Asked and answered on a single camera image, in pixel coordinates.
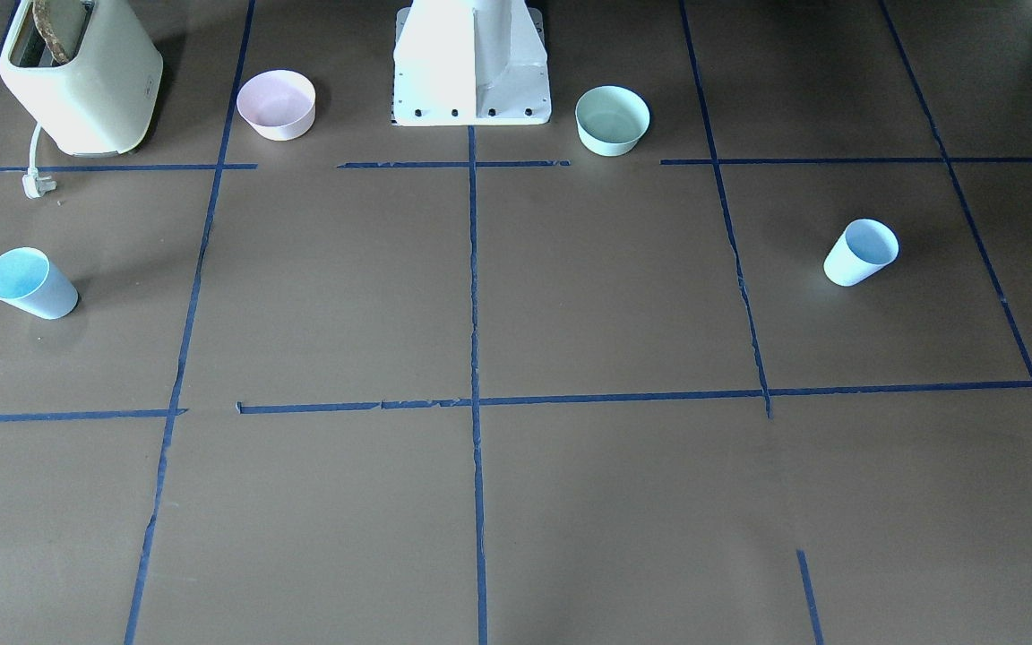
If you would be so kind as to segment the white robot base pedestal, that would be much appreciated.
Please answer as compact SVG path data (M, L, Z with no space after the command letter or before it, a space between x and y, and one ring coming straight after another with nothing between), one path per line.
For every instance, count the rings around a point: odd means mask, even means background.
M396 15L392 122L527 126L552 115L544 17L524 1L414 1Z

